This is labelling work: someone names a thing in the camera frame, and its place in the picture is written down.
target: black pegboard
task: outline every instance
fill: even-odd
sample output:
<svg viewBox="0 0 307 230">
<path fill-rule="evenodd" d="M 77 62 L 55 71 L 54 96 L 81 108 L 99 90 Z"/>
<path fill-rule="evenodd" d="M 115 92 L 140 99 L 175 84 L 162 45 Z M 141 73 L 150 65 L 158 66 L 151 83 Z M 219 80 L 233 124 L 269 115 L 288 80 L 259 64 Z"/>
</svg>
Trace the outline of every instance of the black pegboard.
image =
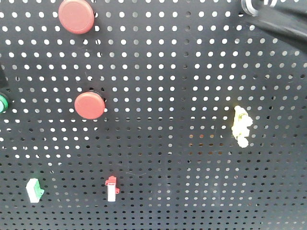
<svg viewBox="0 0 307 230">
<path fill-rule="evenodd" d="M 306 228 L 304 52 L 246 23 L 236 0 L 92 0 L 84 35 L 63 29 L 60 3 L 0 0 L 13 101 L 0 115 L 2 230 Z M 93 121 L 73 108 L 90 89 L 107 99 Z M 254 118 L 245 149 L 237 104 Z"/>
</svg>

